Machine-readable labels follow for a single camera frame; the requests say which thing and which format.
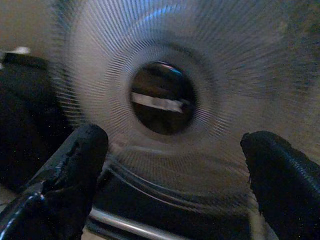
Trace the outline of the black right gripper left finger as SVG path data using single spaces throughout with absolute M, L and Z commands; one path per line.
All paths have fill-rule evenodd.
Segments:
M 0 212 L 0 240 L 81 240 L 107 152 L 100 126 L 75 129 Z

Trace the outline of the white luggage tag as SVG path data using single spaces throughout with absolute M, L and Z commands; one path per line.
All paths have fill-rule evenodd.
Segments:
M 12 50 L 4 50 L 0 48 L 0 59 L 3 59 L 7 54 L 28 55 L 31 52 L 29 47 L 18 46 Z

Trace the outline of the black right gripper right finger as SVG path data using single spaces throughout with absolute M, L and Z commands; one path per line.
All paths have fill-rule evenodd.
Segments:
M 258 210 L 279 240 L 320 240 L 320 165 L 273 132 L 240 141 Z

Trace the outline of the large black suitcase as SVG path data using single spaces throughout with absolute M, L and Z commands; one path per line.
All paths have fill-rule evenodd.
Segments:
M 5 53 L 0 60 L 0 184 L 19 192 L 72 132 L 46 60 Z

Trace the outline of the grey Milux electric fan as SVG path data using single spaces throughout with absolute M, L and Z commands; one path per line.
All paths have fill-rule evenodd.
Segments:
M 240 141 L 273 132 L 320 164 L 320 0 L 50 0 L 50 73 L 117 177 L 169 205 L 244 205 Z

